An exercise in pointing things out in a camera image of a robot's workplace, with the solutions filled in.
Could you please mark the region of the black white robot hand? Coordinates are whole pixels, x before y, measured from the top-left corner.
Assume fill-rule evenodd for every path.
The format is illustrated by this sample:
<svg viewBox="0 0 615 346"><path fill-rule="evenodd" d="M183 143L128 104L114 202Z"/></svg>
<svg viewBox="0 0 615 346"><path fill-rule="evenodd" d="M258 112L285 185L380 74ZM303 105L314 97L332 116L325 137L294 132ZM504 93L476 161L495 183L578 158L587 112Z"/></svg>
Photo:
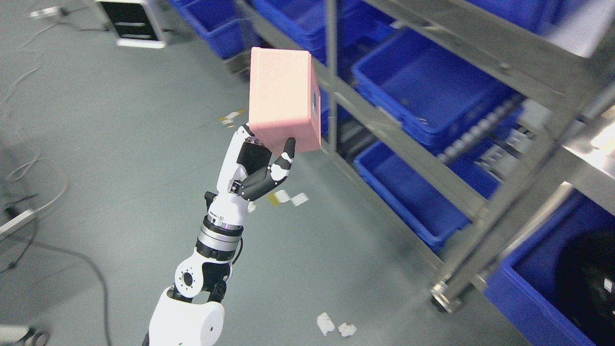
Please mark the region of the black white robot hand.
<svg viewBox="0 0 615 346"><path fill-rule="evenodd" d="M204 222L237 230L244 225L250 204L268 194L289 176L296 140L288 138L275 161L272 152L250 129L237 128L229 142L217 180L217 195L207 205Z"/></svg>

